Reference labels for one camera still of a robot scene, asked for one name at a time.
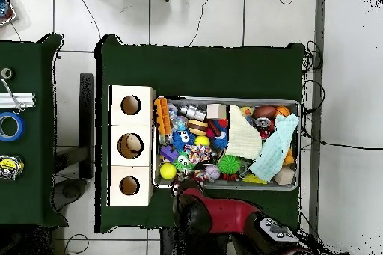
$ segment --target white box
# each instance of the white box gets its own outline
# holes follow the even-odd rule
[[[152,126],[153,125],[153,101],[156,98],[156,92],[151,87],[143,86],[109,86],[111,92],[111,121],[113,126]],[[135,101],[138,100],[138,111],[135,114],[128,115],[123,112],[122,103],[126,97]]]
[[[130,194],[120,190],[121,181],[131,177],[136,179],[137,190],[132,187]],[[153,194],[150,167],[111,166],[111,180],[109,187],[109,206],[148,206]]]
[[[125,134],[136,134],[143,144],[141,153],[133,158],[123,157],[118,151],[118,141]],[[111,126],[111,143],[109,143],[110,166],[151,166],[152,128],[149,126]]]
[[[226,119],[226,105],[207,105],[207,119],[211,120],[225,120]]]

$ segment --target pink ball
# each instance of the pink ball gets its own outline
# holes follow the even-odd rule
[[[205,173],[211,179],[218,179],[221,175],[221,171],[219,170],[217,165],[208,165],[205,168]]]

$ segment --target circular hole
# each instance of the circular hole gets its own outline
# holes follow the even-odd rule
[[[144,149],[144,142],[135,133],[124,134],[117,143],[117,150],[126,159],[135,159]]]
[[[19,129],[19,126],[17,125],[17,122],[12,117],[6,117],[3,120],[1,120],[0,123],[0,133],[2,136],[5,136],[6,138],[9,138],[11,136],[14,136]]]
[[[121,101],[121,110],[127,115],[135,115],[141,110],[140,99],[136,96],[126,96]]]
[[[120,181],[120,190],[126,196],[137,194],[140,189],[140,183],[135,177],[125,177]]]

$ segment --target yellow ball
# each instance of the yellow ball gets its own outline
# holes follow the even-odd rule
[[[161,177],[163,179],[173,179],[176,174],[177,174],[177,169],[176,167],[171,164],[171,163],[164,163],[160,169],[159,169],[159,173],[161,174]]]
[[[210,140],[207,136],[205,135],[199,135],[195,138],[194,140],[194,143],[195,145],[197,146],[200,146],[200,145],[204,145],[204,146],[210,146]]]

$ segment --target green tablecloth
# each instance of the green tablecloth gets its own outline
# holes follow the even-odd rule
[[[54,162],[54,85],[52,65],[63,37],[47,34],[36,43],[0,42],[0,69],[10,67],[13,93],[35,93],[35,108],[20,114],[25,134],[17,141],[0,141],[0,155],[21,156],[25,168],[16,182],[0,179],[0,224],[65,226],[51,207]],[[0,93],[7,93],[0,82]],[[12,108],[0,108],[0,113]]]
[[[172,227],[172,196],[156,189],[149,206],[106,206],[108,160],[108,86],[146,85],[156,95],[292,99],[301,102],[304,46],[168,47],[121,45],[114,35],[98,42],[96,98],[96,225]],[[298,190],[207,190],[210,197],[248,200],[292,228],[298,226]]]

